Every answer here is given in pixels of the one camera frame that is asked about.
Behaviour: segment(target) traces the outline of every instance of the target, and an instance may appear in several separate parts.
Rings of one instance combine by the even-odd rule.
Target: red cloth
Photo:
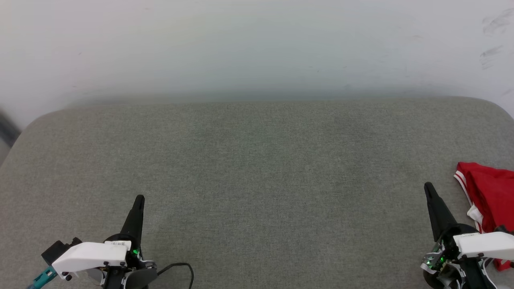
[[[514,172],[459,162],[455,178],[484,217],[477,228],[481,233],[493,232],[500,225],[514,231]],[[510,261],[501,264],[495,259],[494,265],[502,271],[510,268]]]

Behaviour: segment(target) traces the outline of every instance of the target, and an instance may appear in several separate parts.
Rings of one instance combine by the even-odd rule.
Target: robotic arm
[[[436,242],[421,264],[426,282],[435,289],[497,289],[485,267],[492,258],[514,260],[514,235],[504,226],[480,234],[457,223],[431,183],[425,194]]]
[[[28,289],[40,289],[56,276],[69,281],[71,273],[87,271],[104,289],[143,289],[157,279],[165,270],[175,263],[157,272],[157,265],[144,260],[141,251],[141,233],[143,228],[144,196],[138,195],[128,213],[125,224],[119,234],[107,238],[103,243],[82,242],[74,238],[71,244],[55,242],[41,256],[49,267],[43,271]]]

